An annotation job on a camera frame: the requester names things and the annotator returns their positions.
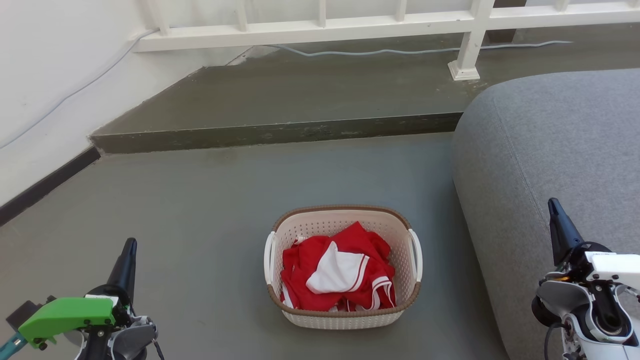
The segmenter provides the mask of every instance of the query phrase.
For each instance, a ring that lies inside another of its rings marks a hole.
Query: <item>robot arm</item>
[[[548,205],[557,268],[540,281],[534,315],[547,327],[562,327],[564,359],[640,360],[634,321],[618,298],[623,291],[638,297],[640,255],[585,242],[559,201]]]
[[[0,347],[0,360],[26,344],[45,350],[47,342],[56,343],[55,335],[70,331],[82,334],[76,360],[144,360],[151,343],[163,360],[156,325],[133,309],[137,248],[134,238],[127,239],[107,283],[84,297],[49,297],[44,305],[20,306],[7,318],[16,334]]]

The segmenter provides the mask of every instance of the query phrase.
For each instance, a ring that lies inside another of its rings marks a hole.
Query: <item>basket handle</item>
[[[267,244],[264,246],[264,280],[267,285],[271,285],[271,244],[274,236],[276,236],[276,233],[272,231],[267,237]]]
[[[415,280],[420,282],[422,280],[422,247],[420,247],[420,240],[418,240],[418,236],[415,234],[413,229],[409,229],[409,233],[411,234],[411,256],[415,261],[413,264],[415,268],[413,269],[413,273],[415,274]]]

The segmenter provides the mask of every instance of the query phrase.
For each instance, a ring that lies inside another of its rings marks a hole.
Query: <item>laundry basket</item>
[[[293,309],[280,301],[282,251],[297,235],[335,235],[359,221],[378,233],[391,247],[389,261],[396,268],[393,278],[397,306],[372,311],[323,312]],[[271,300],[292,323],[313,329],[349,330],[388,325],[396,321],[418,297],[422,278],[422,251],[409,222],[394,210],[377,206],[314,206],[286,213],[273,226],[264,247],[264,279]]]

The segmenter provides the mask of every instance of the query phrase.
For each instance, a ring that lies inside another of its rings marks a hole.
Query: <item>brown basket rim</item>
[[[366,210],[366,211],[382,211],[384,213],[388,213],[391,215],[394,215],[398,220],[400,220],[403,225],[406,227],[407,230],[411,229],[411,224],[409,224],[409,221],[402,215],[400,215],[400,213],[398,213],[396,210],[390,209],[390,208],[385,208],[383,206],[373,206],[373,205],[320,205],[320,206],[308,206],[306,208],[298,208],[298,209],[293,209],[289,212],[287,212],[286,214],[282,215],[278,221],[276,221],[276,224],[273,226],[273,231],[278,231],[278,228],[280,227],[280,225],[282,225],[282,223],[284,222],[284,220],[286,220],[287,218],[293,216],[293,215],[297,215],[297,214],[302,214],[302,213],[310,213],[313,211],[330,211],[330,210]],[[413,287],[413,292],[411,293],[411,295],[409,296],[409,298],[400,306],[396,306],[393,307],[391,309],[379,309],[379,310],[371,310],[371,311],[354,311],[352,313],[343,313],[343,312],[339,312],[339,313],[329,313],[326,311],[311,311],[311,310],[300,310],[300,309],[293,309],[289,306],[286,306],[285,304],[282,303],[282,301],[280,301],[280,299],[276,296],[275,290],[273,289],[272,285],[267,285],[267,291],[269,292],[269,297],[271,298],[271,300],[273,301],[274,304],[276,304],[280,310],[292,314],[292,315],[298,315],[298,316],[313,316],[313,317],[318,317],[318,318],[361,318],[361,317],[368,317],[368,316],[379,316],[379,315],[389,315],[389,314],[395,314],[395,313],[399,313],[401,311],[406,310],[409,306],[411,306],[414,302],[415,299],[417,299],[418,297],[418,293],[420,293],[420,282],[416,281],[415,282],[415,286]]]
[[[371,310],[371,311],[354,311],[352,313],[329,313],[327,311],[311,311],[311,310],[300,310],[293,309],[280,301],[280,299],[276,296],[275,291],[273,290],[272,285],[267,285],[267,291],[269,292],[269,297],[274,304],[276,304],[280,310],[285,311],[286,313],[298,316],[313,316],[316,318],[363,318],[368,316],[379,316],[379,315],[389,315],[399,313],[401,311],[406,310],[410,307],[415,299],[418,298],[418,293],[420,292],[420,282],[416,281],[415,286],[413,287],[413,292],[411,296],[400,306],[392,307],[391,309],[379,309],[379,310]]]
[[[307,206],[306,208],[298,208],[288,211],[284,215],[282,215],[276,224],[273,226],[273,231],[278,231],[278,228],[284,220],[292,217],[293,215],[298,215],[302,213],[312,213],[315,211],[331,211],[331,210],[365,210],[365,211],[380,211],[383,213],[388,213],[395,216],[398,220],[400,220],[407,230],[411,229],[411,224],[409,224],[409,220],[407,220],[404,216],[398,213],[396,210],[391,208],[385,208],[383,206],[374,206],[374,205],[318,205],[318,206]]]

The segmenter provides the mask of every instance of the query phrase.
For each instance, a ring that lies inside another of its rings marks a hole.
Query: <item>white stripe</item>
[[[378,292],[373,290],[373,295],[371,299],[371,308],[367,310],[378,310],[380,308],[380,296],[378,296]]]
[[[389,280],[389,278],[388,278],[388,277],[386,277],[386,276],[381,276],[381,277],[379,277],[379,278],[377,278],[377,279],[375,279],[375,280],[373,280],[373,281],[371,282],[371,287],[372,287],[372,288],[377,288],[377,287],[378,287],[378,285],[379,285],[381,282],[383,282],[383,281],[390,281],[390,280]]]
[[[282,283],[282,293],[284,294],[284,304],[295,309],[295,307],[293,307],[293,302],[291,302],[291,298],[289,297],[289,290],[287,290],[287,286],[284,282]]]
[[[389,301],[391,302],[391,305],[393,307],[395,307],[396,306],[396,300],[391,298],[391,286],[393,286],[393,284],[385,285],[385,293],[387,293],[387,297],[389,298]]]
[[[373,280],[371,286],[373,289],[373,292],[371,293],[371,308],[367,310],[377,310],[380,307],[380,296],[378,295],[377,290],[380,286],[390,286],[391,284],[391,281],[389,281],[389,278],[386,276],[381,276]]]
[[[360,269],[358,269],[358,272],[359,272],[358,279],[356,280],[356,284],[353,286],[353,289],[349,291],[350,293],[353,293],[354,291],[360,288],[360,285],[362,285],[362,279],[364,279],[364,272],[367,268],[367,263],[369,262],[369,257],[366,255],[363,255],[363,256],[364,256],[364,259],[362,260],[362,265],[360,266]]]

